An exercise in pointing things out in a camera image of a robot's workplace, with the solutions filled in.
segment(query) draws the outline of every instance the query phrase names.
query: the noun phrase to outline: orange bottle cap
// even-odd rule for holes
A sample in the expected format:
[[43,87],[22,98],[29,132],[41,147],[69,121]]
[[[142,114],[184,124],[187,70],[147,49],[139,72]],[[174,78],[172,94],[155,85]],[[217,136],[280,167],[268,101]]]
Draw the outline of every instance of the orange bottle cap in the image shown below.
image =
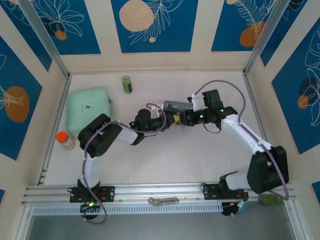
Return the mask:
[[59,132],[56,136],[55,139],[59,142],[59,143],[65,143],[66,141],[68,141],[69,136],[65,131],[61,131]]

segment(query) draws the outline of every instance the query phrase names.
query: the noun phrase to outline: beige circle pattern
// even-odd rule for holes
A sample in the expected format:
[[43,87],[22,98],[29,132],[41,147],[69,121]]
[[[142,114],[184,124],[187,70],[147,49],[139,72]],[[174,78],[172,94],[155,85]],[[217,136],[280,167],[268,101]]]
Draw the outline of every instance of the beige circle pattern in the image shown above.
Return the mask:
[[226,0],[226,3],[231,5],[231,4],[235,4],[238,0]]
[[154,43],[155,41],[156,41],[156,39],[153,36],[149,38],[150,43]]
[[146,30],[154,22],[151,8],[141,0],[127,1],[119,12],[122,25],[131,32]]

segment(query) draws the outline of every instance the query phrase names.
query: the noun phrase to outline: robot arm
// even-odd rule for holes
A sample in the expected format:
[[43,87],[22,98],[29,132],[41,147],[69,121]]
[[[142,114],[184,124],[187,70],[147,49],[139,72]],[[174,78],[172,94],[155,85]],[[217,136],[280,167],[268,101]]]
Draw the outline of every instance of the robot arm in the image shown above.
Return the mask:
[[[220,100],[216,89],[203,92],[202,96],[203,98],[200,99],[195,96],[189,97],[190,104],[177,103],[177,105],[183,106],[180,109],[174,110],[176,112],[172,112],[174,107],[170,110],[166,108],[168,104],[166,105],[165,102],[163,111],[167,121],[163,131],[172,125],[172,120],[175,119],[173,116],[176,115],[179,115],[180,123],[183,123],[185,126],[213,123],[234,138],[252,155],[248,172],[233,172],[220,178],[219,187],[222,189],[222,192],[252,189],[255,193],[261,194],[282,185],[270,157],[262,146],[272,153],[287,183],[289,181],[289,174],[286,151],[281,146],[273,147],[270,143],[255,134],[242,120],[239,122],[238,113],[230,106],[223,106],[223,102]],[[108,116],[101,114],[85,127],[78,135],[80,147],[84,150],[87,142],[97,130],[110,121],[111,119]],[[151,113],[148,109],[141,109],[135,117],[134,122],[130,124],[130,127],[138,132],[129,129],[125,125],[118,125],[116,122],[104,128],[89,143],[87,148],[87,153],[90,157],[87,157],[84,173],[88,187],[91,189],[99,187],[100,156],[108,150],[116,139],[135,146],[144,139],[143,132],[156,131],[163,125],[163,115],[160,115],[158,118],[151,118]],[[78,187],[83,192],[86,191],[83,176],[78,181]]]

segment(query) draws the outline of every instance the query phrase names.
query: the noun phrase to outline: mint green box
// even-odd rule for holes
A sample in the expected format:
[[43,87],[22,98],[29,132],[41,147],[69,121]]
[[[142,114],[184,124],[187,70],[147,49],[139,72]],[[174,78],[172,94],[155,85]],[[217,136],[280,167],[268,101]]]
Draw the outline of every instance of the mint green box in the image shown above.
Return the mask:
[[100,114],[112,117],[111,101],[103,87],[74,91],[66,97],[65,127],[74,139]]

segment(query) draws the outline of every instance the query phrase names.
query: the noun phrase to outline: green connector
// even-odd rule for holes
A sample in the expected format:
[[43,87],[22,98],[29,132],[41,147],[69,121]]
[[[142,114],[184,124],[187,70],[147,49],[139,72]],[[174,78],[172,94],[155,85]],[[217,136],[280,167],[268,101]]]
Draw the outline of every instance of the green connector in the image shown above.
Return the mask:
[[261,194],[261,204],[266,205],[279,205],[283,204],[284,200],[276,195],[273,194]]

